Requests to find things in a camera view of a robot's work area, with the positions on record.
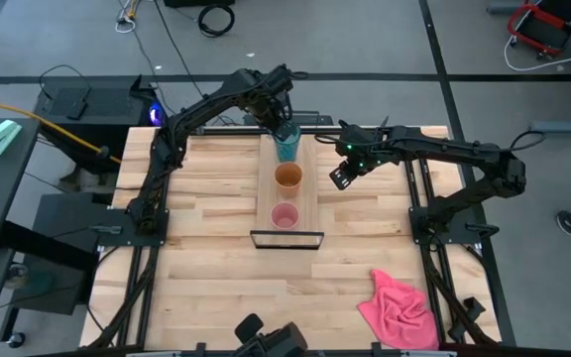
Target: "white cable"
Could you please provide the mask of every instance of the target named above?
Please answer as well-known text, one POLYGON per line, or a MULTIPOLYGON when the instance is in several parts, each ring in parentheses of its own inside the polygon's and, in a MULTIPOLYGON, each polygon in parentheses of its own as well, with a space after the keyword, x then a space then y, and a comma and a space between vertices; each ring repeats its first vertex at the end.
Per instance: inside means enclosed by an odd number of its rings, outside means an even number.
POLYGON ((116 23, 115 29, 116 29, 116 32, 117 32, 117 33, 119 33, 119 34, 129 34, 130 32, 136 30, 136 23, 135 23, 135 22, 131 21, 131 20, 130 20, 129 18, 127 18, 127 17, 124 18, 124 20, 125 20, 125 22, 127 22, 128 24, 131 24, 131 28, 129 28, 129 29, 127 29, 127 30, 120 30, 120 29, 118 29, 118 25, 119 25, 119 24, 116 23))
MULTIPOLYGON (((523 22, 523 20, 525 20, 525 18, 530 14, 530 12, 528 11, 527 13, 525 13, 525 15, 521 18, 521 20, 519 21, 519 23, 516 25, 516 28, 518 29, 519 26, 521 25, 521 23, 523 22)), ((512 35, 509 37, 508 41, 506 42, 506 46, 504 47, 504 59, 506 60, 506 64, 508 65, 508 67, 510 67, 512 70, 516 70, 516 71, 530 71, 530 70, 537 70, 537 69, 541 69, 541 68, 545 68, 547 66, 551 66, 551 65, 557 65, 557 64, 562 64, 562 63, 567 63, 571 61, 570 59, 562 59, 562 60, 556 60, 556 61, 552 61, 550 63, 545 63, 545 64, 541 64, 541 65, 536 65, 536 66, 532 66, 529 68, 519 68, 519 67, 515 67, 511 64, 511 62, 508 59, 508 47, 511 46, 511 41, 515 39, 515 36, 512 35)))
POLYGON ((134 22, 133 20, 131 20, 129 18, 129 16, 125 15, 125 11, 127 10, 127 6, 129 6, 129 3, 132 0, 126 0, 125 1, 125 5, 123 5, 122 9, 120 9, 120 11, 118 11, 118 18, 116 19, 116 26, 114 27, 114 29, 116 30, 117 33, 119 34, 129 34, 130 32, 136 30, 136 22, 134 22), (130 24, 131 27, 127 30, 120 30, 118 29, 118 26, 120 25, 120 22, 124 21, 127 24, 130 24))

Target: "pink cloth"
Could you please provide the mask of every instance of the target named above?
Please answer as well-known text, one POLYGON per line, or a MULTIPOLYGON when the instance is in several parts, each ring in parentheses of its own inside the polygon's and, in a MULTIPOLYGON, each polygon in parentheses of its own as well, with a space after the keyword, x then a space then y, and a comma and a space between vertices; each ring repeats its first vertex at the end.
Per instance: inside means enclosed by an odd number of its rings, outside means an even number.
POLYGON ((374 297, 359 303, 358 309, 376 337, 397 349, 437 350, 435 320, 424 307, 424 293, 380 270, 372 270, 372 278, 374 297))

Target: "butcher block tabletop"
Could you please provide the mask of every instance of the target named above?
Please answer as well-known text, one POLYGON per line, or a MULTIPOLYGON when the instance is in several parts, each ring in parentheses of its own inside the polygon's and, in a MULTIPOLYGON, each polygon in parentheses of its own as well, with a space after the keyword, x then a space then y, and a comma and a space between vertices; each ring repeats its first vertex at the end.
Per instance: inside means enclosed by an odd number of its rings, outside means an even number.
MULTIPOLYGON (((428 136, 447 136, 446 127, 421 129, 428 136)), ((130 130, 115 207, 126 207, 138 194, 154 133, 154 128, 130 130)), ((369 349, 376 337, 356 305, 372 297, 370 272, 380 269, 426 292, 407 216, 404 167, 379 167, 341 191, 328 175, 344 158, 332 145, 315 145, 318 226, 325 232, 320 249, 257 250, 249 232, 257 216, 260 137, 189 139, 184 167, 171 175, 168 238, 158 259, 146 350, 194 350, 197 342, 208 350, 235 350, 240 342, 234 328, 252 312, 264 321, 264 332, 296 323, 310 349, 369 349)), ((429 166, 435 194, 462 187, 457 166, 432 161, 429 166)), ((478 324, 500 340, 482 266, 461 246, 448 245, 447 251, 458 299, 475 297, 487 310, 478 324)), ((120 248, 96 273, 89 305, 101 325, 123 301, 131 258, 132 248, 120 248)), ((448 328, 448 308, 439 300, 448 328)), ((128 343, 135 341, 139 311, 137 304, 128 343)), ((88 315, 80 344, 99 333, 88 315)))

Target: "concrete floor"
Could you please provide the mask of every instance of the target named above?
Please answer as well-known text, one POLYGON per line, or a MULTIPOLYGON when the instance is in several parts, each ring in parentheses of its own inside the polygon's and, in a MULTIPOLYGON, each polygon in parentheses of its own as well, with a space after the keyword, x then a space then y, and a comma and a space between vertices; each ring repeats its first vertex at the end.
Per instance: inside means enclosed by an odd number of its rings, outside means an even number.
MULTIPOLYGON (((150 74, 133 35, 114 32, 116 0, 1 1, 0 76, 37 76, 61 63, 85 75, 150 74)), ((489 16, 486 3, 428 1, 448 73, 512 73, 503 59, 507 19, 489 16)), ((309 72, 436 74, 417 0, 239 0, 234 10, 231 33, 206 39, 186 17, 163 7, 193 73, 267 70, 285 62, 309 72)), ((145 50, 160 66, 157 73, 185 74, 153 3, 143 1, 137 21, 145 50)), ((517 65, 538 64, 525 47, 510 54, 517 65)), ((540 73, 571 73, 571 63, 540 73)), ((209 91, 218 83, 199 85, 209 91)), ((174 110, 198 98, 188 83, 161 87, 174 110)), ((532 120, 571 120, 571 82, 452 82, 451 87, 467 140, 506 146, 532 120)), ((36 84, 0 84, 0 101, 25 109, 33 108, 38 93, 36 84)), ((435 81, 300 81, 291 98, 295 109, 357 124, 378 124, 389 115, 390 124, 449 125, 435 81)), ((10 116, 0 111, 0 117, 10 116)), ((558 210, 571 210, 571 136, 551 136, 519 156, 527 165, 526 193, 485 204, 488 222, 502 229, 493 242, 514 336, 520 346, 571 349, 571 237, 554 222, 558 210)), ((72 167, 58 150, 37 144, 27 172, 56 183, 72 167)), ((32 226, 40 195, 54 192, 25 176, 9 218, 32 226)), ((0 302, 7 298, 4 292, 0 302)), ((84 308, 73 316, 23 311, 17 329, 28 334, 27 345, 11 350, 0 344, 0 356, 72 350, 83 319, 84 308)))

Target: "black clamp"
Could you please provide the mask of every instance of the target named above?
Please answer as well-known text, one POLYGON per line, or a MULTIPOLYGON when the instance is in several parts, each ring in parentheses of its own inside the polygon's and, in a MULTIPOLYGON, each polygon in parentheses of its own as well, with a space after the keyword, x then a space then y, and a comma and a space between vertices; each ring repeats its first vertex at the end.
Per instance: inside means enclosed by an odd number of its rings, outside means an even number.
POLYGON ((372 356, 383 357, 383 346, 380 342, 372 342, 372 356))
MULTIPOLYGON (((474 297, 464 299, 464 307, 466 307, 466 315, 473 322, 475 322, 482 312, 486 311, 486 309, 474 297)), ((464 328, 464 325, 460 321, 457 321, 448 330, 448 335, 454 341, 459 341, 464 336, 465 332, 466 328, 464 328)))
POLYGON ((204 357, 206 353, 206 343, 204 342, 197 342, 195 345, 195 357, 204 357))

